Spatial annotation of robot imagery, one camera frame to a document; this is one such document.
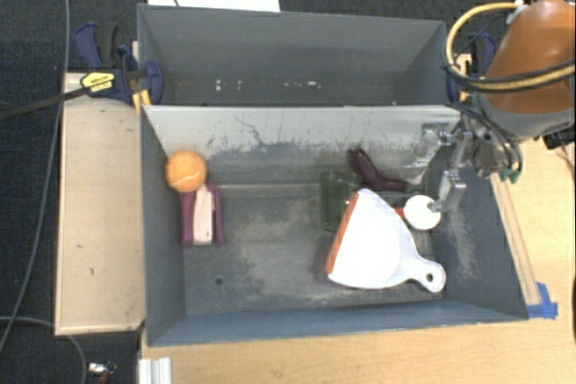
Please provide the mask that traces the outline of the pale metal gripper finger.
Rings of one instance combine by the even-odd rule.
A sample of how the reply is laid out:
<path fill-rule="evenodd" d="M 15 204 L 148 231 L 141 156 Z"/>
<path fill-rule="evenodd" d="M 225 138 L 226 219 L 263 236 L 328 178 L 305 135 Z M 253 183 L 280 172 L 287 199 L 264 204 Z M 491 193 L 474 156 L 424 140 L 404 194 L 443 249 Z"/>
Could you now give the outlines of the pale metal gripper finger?
<path fill-rule="evenodd" d="M 431 145 L 453 145 L 453 127 L 444 123 L 430 123 L 422 126 L 421 140 Z"/>
<path fill-rule="evenodd" d="M 429 205 L 429 209 L 434 212 L 457 210 L 466 189 L 467 186 L 461 180 L 458 170 L 445 170 L 439 184 L 438 197 Z"/>

